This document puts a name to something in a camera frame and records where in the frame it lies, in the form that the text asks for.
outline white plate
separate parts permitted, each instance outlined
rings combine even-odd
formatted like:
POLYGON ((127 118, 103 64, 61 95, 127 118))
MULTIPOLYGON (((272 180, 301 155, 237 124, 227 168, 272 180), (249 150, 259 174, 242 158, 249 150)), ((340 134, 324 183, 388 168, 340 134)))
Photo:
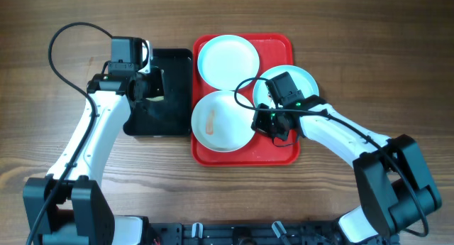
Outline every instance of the white plate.
MULTIPOLYGON (((243 95, 238 101, 251 107, 243 95)), ((203 97, 194 108, 191 127, 196 139, 216 152, 231 152, 244 147, 254 136, 250 128, 254 111, 235 102, 233 92, 217 91, 203 97)))
POLYGON ((202 79, 221 90, 234 90, 240 82, 255 77, 260 65, 258 53, 240 36, 218 36, 204 45, 197 67, 202 79))
MULTIPOLYGON (((301 90, 305 98, 310 97, 311 95, 319 95, 319 87, 315 82, 314 78, 306 70, 293 66, 293 65, 280 65, 277 67, 272 67, 266 72, 264 72, 260 77, 271 79, 276 77, 283 72, 288 72, 293 79, 293 82, 298 89, 301 90)), ((258 80, 254 86, 253 92, 254 106, 258 106, 261 103, 268 105, 269 107, 274 108, 275 103, 272 102, 271 97, 268 95, 268 88, 265 85, 265 81, 258 80)))

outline table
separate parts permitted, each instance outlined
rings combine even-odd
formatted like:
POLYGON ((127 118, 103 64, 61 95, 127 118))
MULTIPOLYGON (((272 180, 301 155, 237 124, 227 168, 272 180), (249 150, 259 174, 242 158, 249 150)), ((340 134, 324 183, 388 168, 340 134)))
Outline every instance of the table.
MULTIPOLYGON (((414 137, 444 206, 426 239, 454 234, 454 0, 0 0, 0 244, 23 244, 22 189, 58 159, 84 99, 47 60, 54 32, 87 21, 155 48, 192 48, 210 33, 283 33, 340 113, 381 134, 414 137)), ((91 28, 57 39, 57 69, 84 87, 109 59, 110 42, 91 28)), ((334 219, 359 205, 353 171, 312 141, 298 161, 273 168, 204 168, 189 138, 120 134, 102 190, 114 214, 152 222, 224 223, 334 219)), ((412 226, 421 229, 420 224, 412 226)))

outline red tray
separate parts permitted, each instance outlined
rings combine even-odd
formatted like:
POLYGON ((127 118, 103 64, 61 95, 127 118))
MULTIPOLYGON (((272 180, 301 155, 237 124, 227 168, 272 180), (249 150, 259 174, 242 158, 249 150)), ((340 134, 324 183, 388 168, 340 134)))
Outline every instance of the red tray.
MULTIPOLYGON (((220 35, 206 35, 200 37, 194 43, 194 71, 192 75, 192 109, 205 95, 215 92, 217 89, 209 86, 199 74, 197 58, 200 50, 209 40, 220 35)), ((292 44, 290 40, 280 34, 238 34, 249 40, 255 47, 260 58, 260 68, 257 77, 278 65, 293 65, 292 44)), ((253 89, 255 82, 251 82, 239 92, 253 103, 253 89)), ((275 139, 276 144, 291 143, 296 139, 296 132, 290 131, 287 141, 275 139)), ((299 143, 284 148, 276 147, 271 139, 256 133, 249 143, 230 153, 219 153, 207 149, 191 135, 191 153, 194 159, 204 166, 257 166, 257 165, 288 165, 293 163, 299 155, 299 143)))

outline wooden surface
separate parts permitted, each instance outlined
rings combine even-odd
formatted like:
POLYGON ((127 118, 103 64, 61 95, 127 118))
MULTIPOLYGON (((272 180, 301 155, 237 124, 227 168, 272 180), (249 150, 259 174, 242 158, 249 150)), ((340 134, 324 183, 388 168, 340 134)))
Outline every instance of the wooden surface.
MULTIPOLYGON (((54 32, 74 21, 156 48, 192 48, 210 33, 278 32, 298 66, 342 114, 373 131, 413 136, 443 198, 430 236, 454 243, 454 0, 0 0, 0 244, 23 244, 22 188, 43 177, 74 131, 83 98, 47 61, 54 32)), ((58 70, 80 87, 109 59, 90 28, 56 42, 58 70)), ((152 222, 333 219, 359 204, 353 171, 308 140, 298 161, 276 168, 203 168, 189 138, 120 134, 102 190, 114 214, 152 222)))

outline robotic arm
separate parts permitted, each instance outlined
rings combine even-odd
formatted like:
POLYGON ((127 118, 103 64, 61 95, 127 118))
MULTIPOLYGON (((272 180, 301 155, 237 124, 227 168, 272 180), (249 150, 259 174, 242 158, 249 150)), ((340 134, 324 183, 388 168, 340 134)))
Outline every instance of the robotic arm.
MULTIPOLYGON (((153 69, 150 61, 146 64, 143 62, 153 58, 152 52, 151 44, 142 39, 112 38, 112 60, 108 74, 95 75, 87 85, 89 96, 97 107, 96 123, 57 197, 51 207, 47 208, 38 228, 38 235, 33 239, 34 244, 161 245, 175 244, 176 240, 177 244, 181 245, 214 245, 214 242, 208 239, 210 236, 204 235, 204 228, 200 223, 193 226, 168 224, 161 228, 162 224, 149 224, 147 217, 114 216, 101 193, 104 167, 131 108, 134 108, 137 102, 147 101, 149 98, 158 99, 164 94, 161 71, 153 69), (58 209, 57 205, 65 200, 72 201, 73 210, 58 209), (176 232, 169 233, 168 226, 176 227, 176 232)), ((373 133, 341 116, 317 96, 307 99, 300 97, 301 92, 298 93, 288 73, 273 78, 268 88, 275 103, 284 109, 323 112, 343 120, 369 136, 394 157, 410 181, 424 214, 430 214, 441 206, 441 197, 435 183, 416 142, 411 138, 402 135, 390 139, 388 136, 373 133)), ((261 104, 259 108, 267 109, 268 106, 261 104)), ((55 181, 67 167, 70 156, 88 126, 91 112, 87 101, 76 131, 56 164, 49 169, 46 178, 30 178, 27 181, 23 199, 30 227, 35 223, 55 181)), ((266 136, 282 140, 286 140, 290 129, 296 129, 300 136, 323 144, 354 169, 361 206, 334 222, 328 222, 329 230, 333 233, 333 242, 336 244, 363 244, 377 235, 388 239, 419 220, 417 207, 402 182, 391 184, 387 178, 390 166, 383 160, 377 148, 352 129, 324 116, 285 112, 271 114, 270 111, 256 111, 252 128, 266 136)), ((251 239, 248 239, 249 243, 245 243, 246 239, 243 238, 251 235, 250 232, 244 232, 244 228, 244 225, 231 227, 232 231, 228 228, 228 232, 233 232, 234 244, 254 244, 255 241, 251 239)), ((269 232, 274 232, 286 245, 305 244, 301 237, 298 241, 294 240, 301 233, 298 231, 291 234, 293 228, 291 225, 284 227, 282 223, 275 222, 269 232)), ((225 227, 212 226, 212 238, 213 230, 220 230, 221 238, 227 233, 224 231, 225 227)), ((256 241, 256 244, 261 244, 259 239, 256 241)))

